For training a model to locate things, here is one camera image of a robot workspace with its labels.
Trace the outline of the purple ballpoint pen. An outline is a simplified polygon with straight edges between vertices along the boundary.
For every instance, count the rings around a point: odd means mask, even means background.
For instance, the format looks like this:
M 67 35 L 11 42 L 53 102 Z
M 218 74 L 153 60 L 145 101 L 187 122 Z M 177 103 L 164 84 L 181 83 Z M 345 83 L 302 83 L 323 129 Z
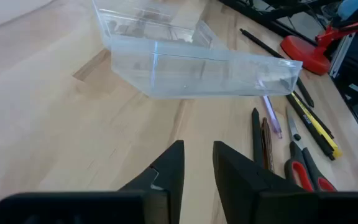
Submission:
M 269 98 L 269 95 L 276 94 L 277 84 L 273 81 L 267 81 L 263 79 L 258 79 L 257 83 L 264 89 L 263 95 L 260 97 L 260 99 L 262 100 L 268 119 L 272 124 L 273 132 L 278 136 L 279 139 L 281 139 L 283 137 L 281 125 L 273 108 L 272 102 Z

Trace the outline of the clear plastic supply box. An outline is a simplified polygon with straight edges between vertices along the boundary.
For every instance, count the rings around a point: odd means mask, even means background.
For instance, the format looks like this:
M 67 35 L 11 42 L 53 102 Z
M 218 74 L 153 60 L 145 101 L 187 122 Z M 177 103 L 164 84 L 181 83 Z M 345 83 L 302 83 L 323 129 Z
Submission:
M 154 98 L 287 95 L 302 64 L 230 50 L 208 0 L 93 0 L 112 71 Z

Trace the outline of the black marker pen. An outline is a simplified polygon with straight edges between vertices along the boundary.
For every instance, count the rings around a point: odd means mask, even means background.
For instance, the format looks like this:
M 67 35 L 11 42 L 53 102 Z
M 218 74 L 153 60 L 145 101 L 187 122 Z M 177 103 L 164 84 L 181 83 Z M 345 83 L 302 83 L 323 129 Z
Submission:
M 260 118 L 257 108 L 252 110 L 252 145 L 254 162 L 264 168 L 264 153 L 262 149 L 262 137 L 260 130 Z

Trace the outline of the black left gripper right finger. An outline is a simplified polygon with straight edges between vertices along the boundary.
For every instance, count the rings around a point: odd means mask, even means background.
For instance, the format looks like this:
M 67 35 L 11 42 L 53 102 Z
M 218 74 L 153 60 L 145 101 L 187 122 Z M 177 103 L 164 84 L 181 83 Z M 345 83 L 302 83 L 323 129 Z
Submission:
M 222 141 L 213 165 L 227 224 L 358 224 L 358 192 L 308 192 Z

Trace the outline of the brown pencil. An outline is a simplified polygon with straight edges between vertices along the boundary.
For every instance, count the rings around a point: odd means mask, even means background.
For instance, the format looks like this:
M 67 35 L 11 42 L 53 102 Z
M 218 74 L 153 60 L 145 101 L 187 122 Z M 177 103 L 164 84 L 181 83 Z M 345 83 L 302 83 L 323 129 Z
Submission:
M 264 168 L 275 172 L 272 153 L 272 138 L 267 118 L 262 119 L 261 125 L 262 151 L 264 155 Z

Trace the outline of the scissors black red handles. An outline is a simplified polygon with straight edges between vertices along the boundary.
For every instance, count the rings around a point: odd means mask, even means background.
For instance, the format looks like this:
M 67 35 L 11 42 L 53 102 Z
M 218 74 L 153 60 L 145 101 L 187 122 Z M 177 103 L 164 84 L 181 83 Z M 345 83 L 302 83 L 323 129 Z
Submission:
M 291 108 L 286 107 L 291 140 L 290 158 L 284 165 L 286 179 L 309 192 L 335 192 L 337 189 L 319 171 L 308 148 L 303 145 L 292 112 Z

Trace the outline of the blue object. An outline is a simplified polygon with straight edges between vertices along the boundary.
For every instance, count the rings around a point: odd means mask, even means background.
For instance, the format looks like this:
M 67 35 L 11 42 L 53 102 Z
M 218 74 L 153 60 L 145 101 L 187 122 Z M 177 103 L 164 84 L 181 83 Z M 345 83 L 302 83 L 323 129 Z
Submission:
M 337 14 L 344 21 L 350 18 L 356 10 L 358 10 L 358 0 L 343 0 L 337 9 Z

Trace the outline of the black pen white print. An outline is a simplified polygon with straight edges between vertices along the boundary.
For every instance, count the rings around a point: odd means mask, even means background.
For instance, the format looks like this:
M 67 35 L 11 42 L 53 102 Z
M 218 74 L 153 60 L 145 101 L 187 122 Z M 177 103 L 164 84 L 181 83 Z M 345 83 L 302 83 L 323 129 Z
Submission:
M 327 143 L 324 137 L 318 132 L 315 128 L 309 117 L 307 116 L 306 112 L 303 109 L 303 104 L 298 101 L 298 98 L 293 96 L 292 94 L 286 96 L 289 103 L 292 105 L 293 109 L 295 110 L 296 114 L 300 117 L 310 134 L 312 135 L 313 139 L 318 144 L 319 148 L 322 150 L 325 156 L 327 156 L 331 161 L 334 161 L 336 158 L 334 157 L 334 150 L 332 147 Z

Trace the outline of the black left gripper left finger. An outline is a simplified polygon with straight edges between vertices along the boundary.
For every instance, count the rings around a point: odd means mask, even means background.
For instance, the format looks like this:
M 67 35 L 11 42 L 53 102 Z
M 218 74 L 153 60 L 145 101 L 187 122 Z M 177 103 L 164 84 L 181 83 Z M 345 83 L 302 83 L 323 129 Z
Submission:
M 184 142 L 177 140 L 118 190 L 5 197 L 0 224 L 179 224 L 184 175 Z

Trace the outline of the yellow marker pen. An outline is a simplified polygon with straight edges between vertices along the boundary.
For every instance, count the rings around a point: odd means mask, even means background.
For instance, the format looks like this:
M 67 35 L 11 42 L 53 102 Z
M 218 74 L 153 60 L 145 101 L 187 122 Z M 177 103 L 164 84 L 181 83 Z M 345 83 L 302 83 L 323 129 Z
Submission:
M 334 158 L 338 158 L 340 156 L 342 156 L 342 151 L 339 150 L 338 145 L 334 142 L 333 138 L 331 137 L 331 135 L 324 129 L 324 127 L 321 125 L 321 123 L 313 116 L 312 113 L 310 113 L 309 109 L 303 104 L 303 102 L 299 99 L 298 95 L 293 92 L 291 94 L 294 98 L 295 101 L 300 105 L 300 107 L 302 108 L 303 112 L 306 114 L 306 116 L 308 117 L 308 119 L 311 121 L 311 124 L 314 126 L 314 128 L 317 130 L 317 132 L 319 133 L 320 137 L 322 139 L 325 140 L 326 144 L 330 145 L 331 148 L 331 152 L 333 154 Z

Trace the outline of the aluminium profile bar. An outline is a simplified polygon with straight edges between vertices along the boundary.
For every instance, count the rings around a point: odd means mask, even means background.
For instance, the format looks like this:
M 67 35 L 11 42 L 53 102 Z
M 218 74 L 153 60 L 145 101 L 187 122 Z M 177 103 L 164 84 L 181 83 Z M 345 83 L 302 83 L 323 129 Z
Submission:
M 355 36 L 355 33 L 346 35 L 343 37 L 332 57 L 331 67 L 329 69 L 329 76 L 331 78 L 336 78 L 341 67 L 341 64 L 347 54 L 347 51 L 351 45 L 351 42 Z

